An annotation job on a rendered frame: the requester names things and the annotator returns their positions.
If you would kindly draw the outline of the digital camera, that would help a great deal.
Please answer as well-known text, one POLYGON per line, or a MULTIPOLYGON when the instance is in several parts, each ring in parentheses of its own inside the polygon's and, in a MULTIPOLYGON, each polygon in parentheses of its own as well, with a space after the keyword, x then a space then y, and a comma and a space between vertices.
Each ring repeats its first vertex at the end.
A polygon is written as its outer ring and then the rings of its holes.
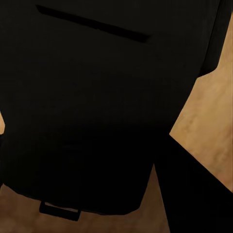
POLYGON ((3 184, 69 220, 137 210, 232 13, 233 0, 0 0, 3 184))

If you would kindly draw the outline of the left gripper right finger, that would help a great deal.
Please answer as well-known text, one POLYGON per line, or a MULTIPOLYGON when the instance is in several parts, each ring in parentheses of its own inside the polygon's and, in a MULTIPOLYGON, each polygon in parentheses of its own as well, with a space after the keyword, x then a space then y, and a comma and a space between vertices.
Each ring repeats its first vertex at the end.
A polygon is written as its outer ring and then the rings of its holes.
POLYGON ((154 165, 170 233, 233 233, 233 193, 171 135, 154 165))

